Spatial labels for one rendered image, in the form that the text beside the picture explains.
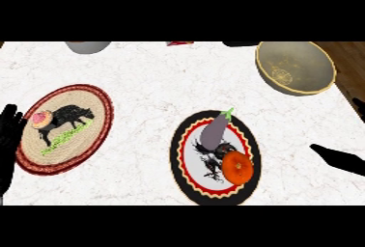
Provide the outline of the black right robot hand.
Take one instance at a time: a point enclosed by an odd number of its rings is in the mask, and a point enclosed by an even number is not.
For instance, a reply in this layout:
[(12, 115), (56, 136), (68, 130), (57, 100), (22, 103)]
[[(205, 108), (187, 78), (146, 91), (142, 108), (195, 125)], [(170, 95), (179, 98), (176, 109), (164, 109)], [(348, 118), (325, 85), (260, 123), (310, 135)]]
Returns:
[(312, 144), (309, 147), (319, 154), (329, 166), (365, 177), (365, 160), (354, 154), (326, 149), (316, 144)]

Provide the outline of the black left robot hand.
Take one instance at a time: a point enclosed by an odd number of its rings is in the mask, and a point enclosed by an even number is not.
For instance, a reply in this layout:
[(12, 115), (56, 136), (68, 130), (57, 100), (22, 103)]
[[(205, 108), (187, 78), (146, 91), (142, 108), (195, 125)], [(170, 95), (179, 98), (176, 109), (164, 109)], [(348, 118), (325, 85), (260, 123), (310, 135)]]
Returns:
[(16, 150), (26, 119), (14, 104), (7, 104), (0, 113), (0, 198), (9, 190), (16, 162)]

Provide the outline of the orange squash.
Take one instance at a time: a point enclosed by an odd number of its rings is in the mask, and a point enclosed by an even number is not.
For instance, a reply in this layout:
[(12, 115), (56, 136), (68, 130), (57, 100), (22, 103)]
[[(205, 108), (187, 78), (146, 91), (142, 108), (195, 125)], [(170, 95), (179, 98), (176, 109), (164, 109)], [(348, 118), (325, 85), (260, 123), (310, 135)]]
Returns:
[(223, 176), (233, 184), (246, 183), (254, 174), (254, 166), (249, 158), (239, 151), (230, 151), (223, 157)]

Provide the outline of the black rimmed plate with rooster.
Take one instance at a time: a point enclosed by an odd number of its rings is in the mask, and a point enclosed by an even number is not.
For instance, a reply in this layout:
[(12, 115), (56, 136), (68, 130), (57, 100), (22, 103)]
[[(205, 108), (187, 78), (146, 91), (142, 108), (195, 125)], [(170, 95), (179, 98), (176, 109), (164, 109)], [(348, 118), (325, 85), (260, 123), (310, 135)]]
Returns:
[[(180, 123), (170, 146), (170, 163), (176, 183), (186, 197), (202, 206), (241, 205), (249, 198), (261, 176), (261, 154), (257, 140), (246, 125), (230, 117), (220, 148), (202, 151), (199, 135), (221, 111), (207, 110), (192, 114)], [(251, 160), (252, 178), (242, 185), (232, 184), (223, 177), (223, 150), (236, 149)]]

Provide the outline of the beige bowl with yellow rim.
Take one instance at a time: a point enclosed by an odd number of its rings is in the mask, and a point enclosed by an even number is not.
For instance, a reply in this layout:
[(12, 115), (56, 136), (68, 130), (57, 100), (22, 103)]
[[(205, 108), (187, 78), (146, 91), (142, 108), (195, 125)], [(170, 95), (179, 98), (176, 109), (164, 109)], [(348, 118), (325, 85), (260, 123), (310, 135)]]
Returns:
[(261, 41), (255, 66), (264, 83), (289, 96), (317, 95), (337, 79), (334, 61), (312, 41)]

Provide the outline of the round woven placemat with bear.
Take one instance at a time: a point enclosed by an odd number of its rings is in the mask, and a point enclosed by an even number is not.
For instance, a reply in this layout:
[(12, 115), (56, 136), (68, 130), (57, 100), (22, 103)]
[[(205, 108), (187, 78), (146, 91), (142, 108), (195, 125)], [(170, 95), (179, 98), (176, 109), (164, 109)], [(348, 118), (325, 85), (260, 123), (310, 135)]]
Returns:
[[(51, 123), (34, 129), (31, 117), (46, 110)], [(88, 159), (106, 138), (113, 118), (109, 96), (93, 85), (65, 86), (34, 103), (23, 117), (17, 163), (38, 176), (63, 173)]]

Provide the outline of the purple eggplant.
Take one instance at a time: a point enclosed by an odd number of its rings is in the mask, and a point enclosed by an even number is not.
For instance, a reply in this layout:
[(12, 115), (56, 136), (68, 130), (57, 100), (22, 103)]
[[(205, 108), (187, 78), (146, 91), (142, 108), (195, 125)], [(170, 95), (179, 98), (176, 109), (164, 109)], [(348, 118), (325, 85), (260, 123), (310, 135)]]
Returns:
[(221, 142), (224, 128), (230, 122), (230, 113), (232, 109), (221, 111), (202, 129), (199, 143), (208, 151), (213, 151)]

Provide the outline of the grey round pot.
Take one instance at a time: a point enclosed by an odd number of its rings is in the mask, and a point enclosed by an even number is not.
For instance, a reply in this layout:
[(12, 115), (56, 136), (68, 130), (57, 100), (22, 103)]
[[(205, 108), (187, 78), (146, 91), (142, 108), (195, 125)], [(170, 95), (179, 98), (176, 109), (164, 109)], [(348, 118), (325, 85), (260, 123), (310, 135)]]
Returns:
[(68, 41), (65, 44), (77, 54), (94, 54), (109, 46), (109, 41)]

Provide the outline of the black object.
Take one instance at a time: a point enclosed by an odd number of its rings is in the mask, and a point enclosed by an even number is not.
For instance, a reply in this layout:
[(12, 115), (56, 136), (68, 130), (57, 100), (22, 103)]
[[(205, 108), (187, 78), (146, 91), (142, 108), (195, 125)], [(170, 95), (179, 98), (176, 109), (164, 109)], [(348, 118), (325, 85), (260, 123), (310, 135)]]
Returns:
[(258, 41), (223, 41), (227, 47), (254, 46), (258, 45)]

